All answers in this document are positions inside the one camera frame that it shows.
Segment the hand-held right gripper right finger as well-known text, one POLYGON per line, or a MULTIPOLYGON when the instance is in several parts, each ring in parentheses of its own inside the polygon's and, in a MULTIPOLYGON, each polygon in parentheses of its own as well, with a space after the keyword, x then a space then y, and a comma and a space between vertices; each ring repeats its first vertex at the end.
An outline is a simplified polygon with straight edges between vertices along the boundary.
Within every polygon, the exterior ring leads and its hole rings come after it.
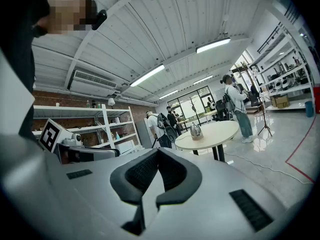
POLYGON ((195 164, 162 147, 156 159, 164 186, 164 193, 156 198, 157 206, 182 204, 196 193, 202 172, 195 164))

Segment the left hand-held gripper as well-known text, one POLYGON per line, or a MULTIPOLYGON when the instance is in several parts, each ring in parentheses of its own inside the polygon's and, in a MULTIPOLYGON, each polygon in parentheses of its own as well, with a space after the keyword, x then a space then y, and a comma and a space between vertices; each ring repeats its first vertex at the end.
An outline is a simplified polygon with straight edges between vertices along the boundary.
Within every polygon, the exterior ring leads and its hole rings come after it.
POLYGON ((70 132, 51 119, 46 121, 39 144, 45 151, 55 154, 62 165, 120 156, 120 151, 117 149, 84 146, 80 134, 70 132))

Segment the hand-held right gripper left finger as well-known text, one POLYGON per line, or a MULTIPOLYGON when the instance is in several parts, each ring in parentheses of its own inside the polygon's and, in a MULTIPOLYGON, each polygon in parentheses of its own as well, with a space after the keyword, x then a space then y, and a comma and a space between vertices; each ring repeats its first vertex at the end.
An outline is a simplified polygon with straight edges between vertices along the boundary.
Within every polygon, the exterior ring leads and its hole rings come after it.
POLYGON ((119 198, 128 204, 139 205, 158 172, 158 150, 147 153, 117 167, 110 175, 110 184, 119 198))

